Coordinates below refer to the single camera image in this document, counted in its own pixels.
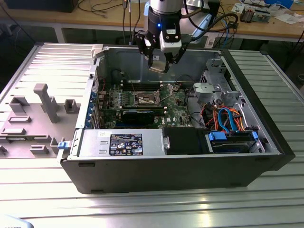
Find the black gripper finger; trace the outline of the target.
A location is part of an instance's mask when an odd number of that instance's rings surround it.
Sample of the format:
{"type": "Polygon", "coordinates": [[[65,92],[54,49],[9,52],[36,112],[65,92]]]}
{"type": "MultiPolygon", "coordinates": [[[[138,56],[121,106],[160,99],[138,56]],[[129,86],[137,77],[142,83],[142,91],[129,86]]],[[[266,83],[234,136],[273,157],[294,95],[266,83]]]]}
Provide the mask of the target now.
{"type": "Polygon", "coordinates": [[[153,64],[153,51],[156,47],[156,36],[150,32],[138,31],[135,34],[135,42],[142,55],[148,58],[148,68],[153,64]]]}
{"type": "Polygon", "coordinates": [[[164,73],[167,73],[169,71],[171,64],[177,64],[180,61],[186,50],[187,43],[182,43],[182,46],[176,55],[173,55],[172,53],[164,53],[166,58],[164,73]]]}

